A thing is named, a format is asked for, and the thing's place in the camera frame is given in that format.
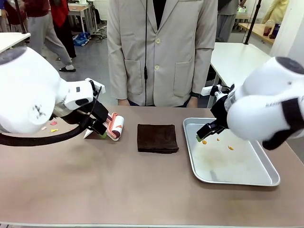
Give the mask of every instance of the black pole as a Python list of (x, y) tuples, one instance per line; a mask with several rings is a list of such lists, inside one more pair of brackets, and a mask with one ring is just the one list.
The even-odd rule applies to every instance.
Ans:
[(261, 2), (262, 2), (262, 0), (258, 0), (258, 3), (257, 3), (257, 5), (256, 5), (256, 11), (255, 11), (255, 14), (254, 14), (254, 16), (253, 16), (253, 18), (252, 18), (251, 26), (250, 26), (250, 29), (249, 29), (249, 32), (248, 32), (246, 41), (245, 41), (245, 43), (244, 43), (245, 45), (248, 45), (248, 42), (249, 42), (249, 39), (250, 39), (252, 30), (253, 30), (253, 27), (254, 27), (255, 22), (256, 22), (256, 19), (257, 19), (258, 11), (259, 11), (260, 8), (261, 8)]
[(22, 34), (26, 34), (25, 27), (24, 27), (22, 17), (21, 17), (21, 14), (20, 14), (20, 8), (19, 8), (18, 0), (15, 0), (15, 6), (16, 6), (17, 15), (18, 15), (18, 18), (19, 18), (19, 23), (20, 23), (21, 29), (22, 29)]

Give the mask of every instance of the black shirt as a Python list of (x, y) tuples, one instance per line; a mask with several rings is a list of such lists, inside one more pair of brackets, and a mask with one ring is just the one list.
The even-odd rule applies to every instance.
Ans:
[(165, 10), (167, 0), (153, 0), (154, 11), (156, 16), (157, 29), (160, 28), (163, 11)]

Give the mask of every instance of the tray rim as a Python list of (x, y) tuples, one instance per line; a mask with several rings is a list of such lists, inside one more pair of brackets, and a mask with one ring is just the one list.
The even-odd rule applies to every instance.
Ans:
[(261, 187), (276, 187), (278, 186), (280, 183), (281, 183), (281, 176), (280, 174), (278, 173), (278, 171), (276, 170), (276, 168), (274, 167), (273, 163), (270, 161), (269, 157), (267, 156), (267, 154), (265, 153), (263, 147), (261, 146), (261, 144), (258, 142), (258, 141), (255, 141), (255, 143), (258, 144), (258, 146), (262, 149), (264, 155), (266, 156), (268, 162), (271, 164), (273, 170), (276, 172), (276, 174), (278, 175), (278, 182), (276, 182), (275, 184), (271, 184), (271, 185), (263, 185), (263, 184), (240, 184), (240, 183), (229, 183), (229, 182), (216, 182), (216, 181), (209, 181), (209, 180), (205, 180), (205, 179), (202, 179), (195, 171), (195, 168), (194, 168), (194, 163), (193, 163), (193, 157), (192, 157), (192, 154), (190, 152), (190, 147), (189, 147), (189, 142), (188, 142), (188, 136), (187, 136), (187, 133), (186, 133), (186, 124), (185, 122), (188, 121), (189, 119), (209, 119), (209, 120), (216, 120), (215, 118), (207, 118), (207, 117), (202, 117), (202, 118), (195, 118), (195, 117), (189, 117), (189, 118), (186, 118), (182, 125), (183, 125), (183, 129), (184, 129), (184, 133), (185, 133), (185, 138), (186, 138), (186, 143), (187, 143), (187, 148), (188, 148), (188, 153), (189, 153), (189, 158), (190, 158), (190, 162), (191, 162), (191, 167), (192, 167), (192, 171), (195, 175), (195, 177), (197, 179), (199, 179), (201, 182), (203, 183), (209, 183), (209, 184), (231, 184), (231, 185), (244, 185), (244, 186), (261, 186)]

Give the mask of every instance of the wristwatch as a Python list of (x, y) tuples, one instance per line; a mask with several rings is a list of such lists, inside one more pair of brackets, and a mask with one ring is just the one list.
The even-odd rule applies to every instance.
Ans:
[(201, 98), (201, 94), (197, 94), (197, 93), (194, 93), (194, 92), (191, 92), (190, 96), (196, 97), (196, 98), (198, 98), (198, 99)]

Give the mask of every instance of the person in beige blazer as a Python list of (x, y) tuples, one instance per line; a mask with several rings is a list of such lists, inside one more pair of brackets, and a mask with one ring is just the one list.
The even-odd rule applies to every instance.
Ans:
[(118, 104), (197, 107), (214, 49), (217, 10), (217, 0), (110, 0), (109, 71)]

